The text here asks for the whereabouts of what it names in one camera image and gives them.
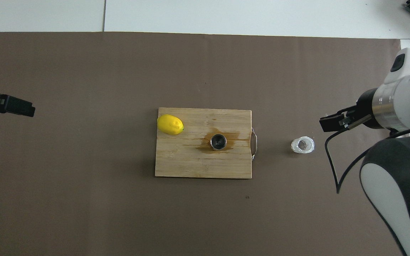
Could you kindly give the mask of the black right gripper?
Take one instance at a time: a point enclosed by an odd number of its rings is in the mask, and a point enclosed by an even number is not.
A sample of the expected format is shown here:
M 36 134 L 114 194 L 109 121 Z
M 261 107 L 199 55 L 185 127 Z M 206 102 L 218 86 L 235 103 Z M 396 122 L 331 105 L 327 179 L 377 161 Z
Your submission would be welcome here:
M 372 109 L 373 97 L 377 89 L 370 89 L 361 94 L 355 105 L 340 109 L 336 113 L 319 119 L 323 132 L 336 132 L 346 128 L 354 121 L 358 121 L 367 115 L 371 119 L 363 125 L 371 129 L 383 129 L 374 116 Z

